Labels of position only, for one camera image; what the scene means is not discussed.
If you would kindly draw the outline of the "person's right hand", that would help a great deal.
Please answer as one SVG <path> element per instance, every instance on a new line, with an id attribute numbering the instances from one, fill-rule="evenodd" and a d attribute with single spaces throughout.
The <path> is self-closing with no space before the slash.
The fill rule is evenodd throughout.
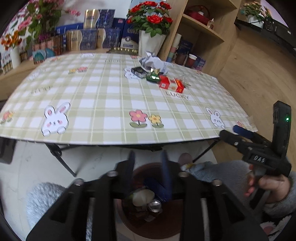
<path id="1" fill-rule="evenodd" d="M 289 194 L 291 183 L 289 178 L 280 175 L 280 176 L 263 176 L 258 181 L 255 180 L 255 177 L 252 173 L 254 166 L 249 165 L 249 174 L 248 174 L 248 189 L 244 194 L 246 197 L 249 197 L 254 191 L 255 186 L 258 185 L 259 188 L 270 191 L 270 195 L 266 200 L 266 203 L 276 203 L 283 201 Z"/>

